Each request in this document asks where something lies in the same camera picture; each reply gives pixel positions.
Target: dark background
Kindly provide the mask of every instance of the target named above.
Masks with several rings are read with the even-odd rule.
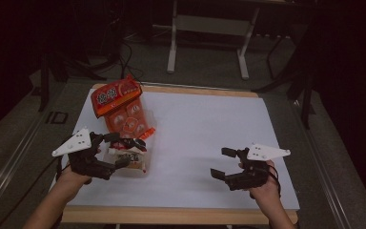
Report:
[[[97,3],[85,1],[91,5],[76,9],[80,10],[77,13],[96,15],[95,20],[75,21],[75,8],[69,1],[0,1],[0,120],[32,90],[29,75],[40,69],[42,52],[55,47],[81,59],[87,52],[105,54],[98,40],[105,25],[113,20],[108,12],[111,6],[94,2]],[[149,37],[151,24],[170,25],[172,1],[127,2],[120,30],[128,24]],[[315,90],[320,93],[366,187],[366,1],[335,3],[341,4],[340,10],[321,17],[317,23],[318,32],[325,39],[312,39],[309,43],[315,49],[320,47],[326,51],[318,68]],[[283,20],[277,23],[273,19],[279,18],[280,12],[277,9],[263,12],[258,33],[281,33],[278,25]],[[87,36],[84,32],[88,31],[93,34]]]

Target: human arm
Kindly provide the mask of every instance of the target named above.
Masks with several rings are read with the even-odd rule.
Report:
[[[51,228],[67,203],[75,198],[79,189],[90,179],[91,177],[74,173],[70,166],[66,168],[23,228]]]
[[[267,161],[267,164],[274,167],[272,161]],[[273,168],[270,169],[272,174],[275,173]],[[277,191],[277,183],[272,177],[267,179],[267,182],[256,188],[249,189],[250,193],[256,200],[262,213],[269,219],[273,229],[294,229],[294,225],[288,217],[280,200],[280,195]]]

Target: white paper sheet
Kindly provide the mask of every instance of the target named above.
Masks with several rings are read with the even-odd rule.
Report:
[[[87,126],[105,134],[104,118],[97,119],[92,110],[92,92],[74,131]],[[210,168],[227,175],[241,172],[239,159],[221,155],[222,147],[244,149],[252,142],[278,147],[261,98],[144,92],[141,99],[156,121],[155,135],[147,141],[152,154],[148,175],[94,178],[69,205],[258,209],[248,192],[230,191],[211,177]],[[274,163],[284,207],[299,209],[284,160]]]

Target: metal desk leg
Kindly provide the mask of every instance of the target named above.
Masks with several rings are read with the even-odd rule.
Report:
[[[168,60],[168,73],[174,73],[174,62],[176,61],[176,9],[177,9],[177,0],[173,2],[173,19],[172,19],[172,44],[171,50],[169,51],[169,60]]]
[[[245,41],[243,43],[243,46],[241,49],[237,50],[237,58],[239,60],[240,73],[242,75],[242,79],[245,79],[245,80],[249,79],[248,68],[246,67],[245,52],[248,49],[248,44],[249,44],[249,41],[251,40],[252,33],[254,31],[254,25],[256,23],[256,19],[257,19],[259,10],[260,10],[260,8],[254,9],[254,15],[252,17],[252,22],[249,24],[249,28],[246,31]]]

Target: white bracket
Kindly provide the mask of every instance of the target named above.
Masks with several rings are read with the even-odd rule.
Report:
[[[62,156],[73,152],[85,150],[91,147],[91,136],[87,127],[78,131],[58,149],[52,152],[52,156]]]
[[[247,159],[266,161],[277,157],[290,155],[290,150],[281,150],[270,146],[252,144]]]

